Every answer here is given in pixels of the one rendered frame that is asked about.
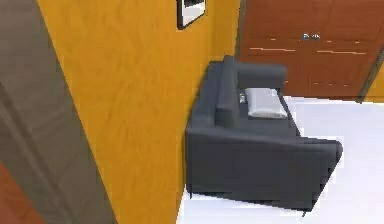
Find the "dark grey sofa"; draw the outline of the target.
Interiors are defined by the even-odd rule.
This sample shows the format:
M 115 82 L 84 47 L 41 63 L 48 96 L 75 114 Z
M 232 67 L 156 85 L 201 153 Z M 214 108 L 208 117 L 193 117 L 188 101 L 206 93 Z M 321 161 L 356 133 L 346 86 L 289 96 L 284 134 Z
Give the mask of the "dark grey sofa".
M 185 128 L 186 189 L 190 194 L 309 212 L 343 153 L 337 140 L 308 138 L 292 116 L 254 118 L 248 88 L 288 107 L 287 69 L 238 62 L 208 64 Z

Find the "light grey pillow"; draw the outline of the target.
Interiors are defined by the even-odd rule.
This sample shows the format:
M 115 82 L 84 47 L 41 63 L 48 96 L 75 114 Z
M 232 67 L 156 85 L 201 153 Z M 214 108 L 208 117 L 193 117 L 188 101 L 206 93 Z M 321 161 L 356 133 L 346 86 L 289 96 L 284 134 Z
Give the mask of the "light grey pillow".
M 245 94 L 250 117 L 272 119 L 288 117 L 288 113 L 284 109 L 275 89 L 247 88 Z

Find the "brown wooden door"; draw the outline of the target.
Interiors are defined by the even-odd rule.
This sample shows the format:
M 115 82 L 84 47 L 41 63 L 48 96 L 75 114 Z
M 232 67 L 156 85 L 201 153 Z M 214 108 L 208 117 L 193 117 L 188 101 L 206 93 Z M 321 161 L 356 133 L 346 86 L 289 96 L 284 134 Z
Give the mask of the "brown wooden door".
M 383 48 L 384 0 L 245 0 L 239 59 L 285 65 L 286 95 L 357 100 Z

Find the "black framed wall picture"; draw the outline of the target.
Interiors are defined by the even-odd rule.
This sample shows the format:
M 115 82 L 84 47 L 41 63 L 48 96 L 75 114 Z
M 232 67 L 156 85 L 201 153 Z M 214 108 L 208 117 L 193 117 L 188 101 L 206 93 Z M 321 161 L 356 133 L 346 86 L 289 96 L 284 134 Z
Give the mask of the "black framed wall picture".
M 183 30 L 205 14 L 206 0 L 176 0 L 177 28 Z

